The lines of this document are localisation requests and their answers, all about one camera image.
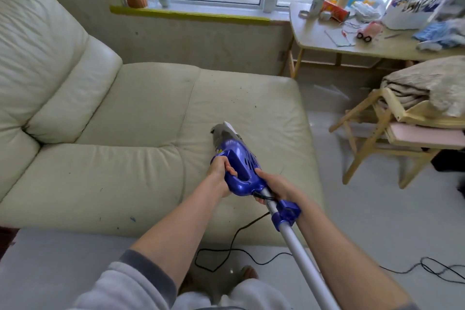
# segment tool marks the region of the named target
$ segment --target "tabletop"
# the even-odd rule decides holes
[[[291,27],[294,38],[300,48],[373,56],[377,58],[417,61],[443,58],[452,55],[465,55],[465,48],[462,47],[444,49],[440,52],[416,50],[415,46],[418,40],[413,39],[412,35],[417,32],[417,30],[393,31],[388,28],[384,29],[381,36],[369,43],[356,39],[356,33],[347,33],[349,41],[356,45],[338,47],[325,33],[325,30],[341,29],[342,27],[339,23],[334,19],[330,19],[329,21],[321,21],[318,18],[307,20],[299,16],[300,10],[308,11],[309,9],[310,4],[299,2],[293,2],[289,7]],[[385,39],[385,37],[396,34],[400,35]]]

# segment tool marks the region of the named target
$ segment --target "blue vacuum cleaner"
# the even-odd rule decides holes
[[[292,225],[299,217],[300,208],[293,202],[273,199],[266,182],[255,173],[255,168],[260,168],[257,157],[247,148],[241,136],[228,122],[215,125],[211,133],[216,149],[216,155],[213,158],[217,155],[228,157],[229,163],[238,175],[235,177],[226,173],[225,181],[229,190],[238,196],[259,195],[264,198],[271,214],[271,221],[283,236],[320,308],[340,310],[321,274],[292,229]]]

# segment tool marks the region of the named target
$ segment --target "leather sofa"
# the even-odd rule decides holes
[[[0,0],[0,226],[140,236],[204,178],[224,120],[264,170],[322,204],[294,80],[123,65],[56,0]],[[224,198],[204,240],[229,242],[264,212]],[[283,244],[267,218],[237,241]]]

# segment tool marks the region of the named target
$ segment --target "black cable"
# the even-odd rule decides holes
[[[273,197],[268,197],[268,196],[262,196],[262,195],[255,195],[255,197],[258,197],[258,198],[263,198],[265,200],[271,200],[271,199],[274,199]],[[261,217],[258,217],[257,219],[254,219],[253,221],[251,221],[249,224],[245,225],[244,227],[241,227],[239,228],[236,233],[234,234],[234,237],[232,238],[232,241],[231,241],[231,244],[229,246],[229,248],[224,248],[224,249],[214,249],[214,248],[201,248],[199,249],[199,251],[197,251],[197,254],[195,255],[195,260],[194,260],[194,264],[195,266],[205,270],[205,271],[208,271],[208,272],[216,272],[221,266],[223,266],[225,264],[225,262],[229,259],[229,256],[231,255],[231,251],[241,251],[241,252],[244,252],[246,253],[254,263],[256,263],[257,265],[260,265],[260,266],[263,266],[263,265],[266,265],[266,264],[269,264],[271,261],[273,261],[274,259],[276,259],[276,257],[278,257],[279,255],[290,255],[292,256],[292,254],[288,253],[288,252],[280,252],[279,254],[275,255],[271,260],[269,261],[266,261],[265,263],[259,263],[257,262],[253,256],[251,254],[249,254],[247,251],[241,249],[241,248],[233,248],[233,243],[236,239],[236,236],[238,235],[238,233],[244,229],[247,229],[249,228],[252,224],[254,224],[255,222],[258,222],[260,219],[266,217],[267,215],[269,215],[270,213],[267,212],[265,213],[264,215],[262,215]],[[226,255],[226,258],[215,268],[215,269],[209,269],[205,266],[202,266],[202,265],[199,265],[197,263],[197,258],[199,257],[199,254],[202,252],[202,251],[212,251],[212,252],[228,252],[228,255]],[[434,272],[428,265],[426,265],[423,260],[431,260],[433,262],[436,262],[438,263],[439,265],[443,266],[444,269],[441,271],[441,272]],[[390,270],[389,268],[386,268],[386,267],[383,267],[383,266],[380,266],[382,269],[388,271],[388,272],[392,272],[392,273],[396,273],[398,275],[406,275],[407,273],[410,273],[412,272],[416,267],[418,266],[421,266],[425,271],[435,275],[435,276],[438,276],[439,278],[441,278],[443,281],[446,281],[446,282],[450,282],[450,283],[457,283],[457,284],[465,284],[465,282],[463,281],[453,281],[451,279],[445,279],[443,278],[441,275],[444,274],[445,272],[447,271],[451,271],[453,273],[455,273],[457,276],[459,276],[460,278],[462,278],[464,281],[465,281],[465,277],[462,276],[459,272],[456,272],[453,270],[453,268],[456,268],[456,267],[465,267],[465,265],[459,265],[459,264],[454,264],[454,265],[450,265],[450,266],[446,266],[444,265],[443,263],[439,262],[438,260],[435,260],[431,257],[428,257],[428,256],[424,256],[420,259],[420,262],[416,263],[415,265],[411,266],[407,271],[394,271],[394,270]]]

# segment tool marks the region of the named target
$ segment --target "wooden chair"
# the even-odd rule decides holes
[[[380,105],[381,97],[387,103],[387,108]],[[370,111],[367,111],[369,107],[372,107],[374,113],[371,111],[370,114]],[[354,137],[348,121],[376,123],[375,130],[368,138]],[[463,117],[441,116],[440,113],[438,114],[432,109],[431,105],[423,102],[405,110],[394,93],[387,88],[373,90],[364,101],[354,109],[347,111],[336,124],[332,125],[329,132],[333,132],[340,126],[344,126],[355,156],[349,169],[343,175],[343,184],[349,182],[366,157],[372,153],[382,153],[408,156],[415,160],[412,169],[399,182],[399,188],[404,189],[440,150],[465,147],[465,135],[462,130],[458,129],[465,128]],[[357,147],[357,141],[363,141],[360,148]],[[385,148],[380,147],[377,143],[397,147]]]

